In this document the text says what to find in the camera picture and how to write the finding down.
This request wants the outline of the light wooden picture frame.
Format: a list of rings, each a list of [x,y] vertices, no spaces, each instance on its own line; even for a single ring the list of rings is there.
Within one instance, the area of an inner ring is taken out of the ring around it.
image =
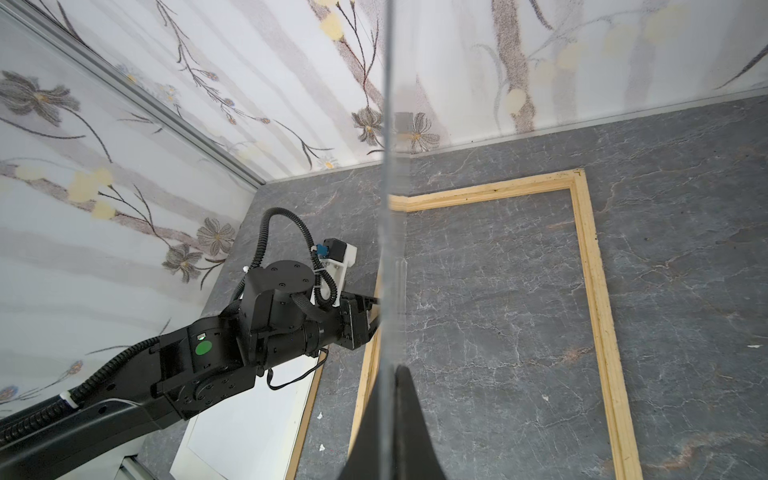
[[[402,365],[447,479],[641,478],[585,172],[410,188],[403,206]]]

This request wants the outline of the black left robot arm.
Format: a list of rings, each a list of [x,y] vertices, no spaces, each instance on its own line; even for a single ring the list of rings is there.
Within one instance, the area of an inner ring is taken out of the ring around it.
[[[221,313],[136,343],[81,384],[1,423],[1,475],[56,479],[96,457],[251,389],[293,359],[371,338],[375,299],[315,304],[319,273],[283,260],[253,267]]]

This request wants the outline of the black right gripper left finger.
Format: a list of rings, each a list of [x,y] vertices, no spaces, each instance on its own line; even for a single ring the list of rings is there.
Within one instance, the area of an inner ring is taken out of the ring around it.
[[[381,381],[376,378],[369,402],[363,412],[352,452],[338,480],[380,480],[382,475],[382,401]]]

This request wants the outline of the clear acrylic sheet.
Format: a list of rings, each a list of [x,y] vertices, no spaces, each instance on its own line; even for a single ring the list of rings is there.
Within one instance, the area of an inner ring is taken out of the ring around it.
[[[377,400],[380,407],[380,471],[404,479],[407,450],[401,436],[398,367],[405,357],[407,261],[404,198],[410,192],[410,136],[414,130],[414,19],[407,1],[386,3],[385,145],[380,215],[382,307]]]

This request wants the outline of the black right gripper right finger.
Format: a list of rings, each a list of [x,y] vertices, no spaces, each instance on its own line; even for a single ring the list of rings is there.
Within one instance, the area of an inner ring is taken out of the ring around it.
[[[435,453],[410,370],[395,370],[393,479],[446,480]]]

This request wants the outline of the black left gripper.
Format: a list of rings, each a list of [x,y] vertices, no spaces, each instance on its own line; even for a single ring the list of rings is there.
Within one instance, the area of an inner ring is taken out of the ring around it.
[[[378,330],[379,319],[374,315],[378,304],[378,298],[342,292],[337,308],[342,329],[336,344],[347,350],[366,345]]]

